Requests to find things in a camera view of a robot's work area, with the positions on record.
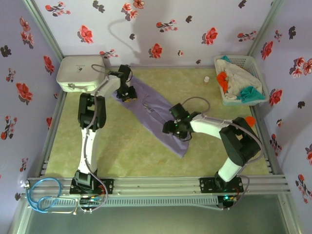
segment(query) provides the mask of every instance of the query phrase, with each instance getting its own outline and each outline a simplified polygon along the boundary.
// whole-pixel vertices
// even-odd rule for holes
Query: green mat
[[[211,103],[209,116],[234,119],[251,115],[248,106],[222,105],[215,69],[134,69],[133,74],[173,105],[201,96]],[[205,76],[210,77],[207,85],[203,84]],[[73,177],[78,168],[82,141],[77,121],[79,96],[67,94],[46,176]],[[207,109],[207,104],[194,99],[184,107],[191,113]],[[97,149],[98,176],[213,176],[227,158],[222,141],[206,134],[193,134],[187,154],[179,158],[112,98],[106,100],[106,112]],[[268,174],[265,160],[249,165],[243,174]]]

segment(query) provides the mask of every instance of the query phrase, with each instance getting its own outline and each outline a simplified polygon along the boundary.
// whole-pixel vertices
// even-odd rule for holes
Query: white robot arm
[[[122,101],[136,99],[137,94],[134,87],[128,86],[130,73],[131,69],[127,65],[121,65],[117,72],[108,72],[109,76],[105,77],[92,93],[80,95],[78,122],[82,133],[82,147],[78,170],[72,181],[72,186],[79,190],[94,191],[98,187],[98,181],[94,180],[90,171],[97,174],[98,136],[106,122],[105,98],[110,97],[116,91],[117,98]],[[94,110],[88,109],[93,105],[95,106]]]
[[[260,150],[260,145],[255,141],[256,135],[241,117],[235,120],[220,120],[204,117],[199,112],[189,114],[180,103],[172,107],[170,112],[175,120],[164,124],[164,133],[172,133],[182,139],[192,133],[205,133],[222,140],[228,158],[215,174],[215,184],[221,189],[225,189],[241,168]],[[254,137],[234,125],[245,129]]]

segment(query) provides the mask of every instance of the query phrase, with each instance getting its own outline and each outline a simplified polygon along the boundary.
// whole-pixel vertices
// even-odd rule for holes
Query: white plastic basket
[[[214,66],[216,70],[216,74],[219,75],[221,73],[220,69],[216,67],[216,61],[217,59],[222,58],[223,55],[215,56],[214,57]],[[255,100],[255,101],[250,101],[247,103],[242,103],[241,100],[229,100],[226,99],[222,90],[222,87],[220,86],[220,91],[222,94],[222,103],[225,106],[235,106],[235,105],[245,105],[245,106],[254,106],[257,105],[260,102],[265,102],[268,101],[270,98],[268,87],[266,83],[263,80],[263,76],[260,72],[260,68],[255,61],[255,59],[251,56],[245,56],[245,55],[227,55],[229,60],[231,61],[232,64],[235,64],[239,67],[242,67],[246,69],[249,73],[251,73],[254,77],[259,79],[262,83],[262,95],[265,97],[264,100]]]

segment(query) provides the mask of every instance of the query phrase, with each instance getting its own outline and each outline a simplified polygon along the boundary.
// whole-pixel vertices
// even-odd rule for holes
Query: purple cloth
[[[172,134],[162,132],[164,123],[174,120],[169,112],[169,109],[172,107],[170,102],[156,90],[134,76],[132,77],[131,85],[136,90],[137,100],[122,102],[116,97],[116,92],[113,93],[113,98],[132,111],[140,123],[156,136],[161,143],[179,155],[179,157],[183,157],[189,148],[189,142],[182,141]]]

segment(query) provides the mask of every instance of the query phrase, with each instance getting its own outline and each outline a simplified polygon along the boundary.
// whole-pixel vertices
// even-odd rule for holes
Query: orange cloth
[[[221,85],[223,92],[226,93],[226,91],[228,90],[228,82],[226,81],[226,73],[225,72],[221,72],[216,79],[218,80],[219,84]]]

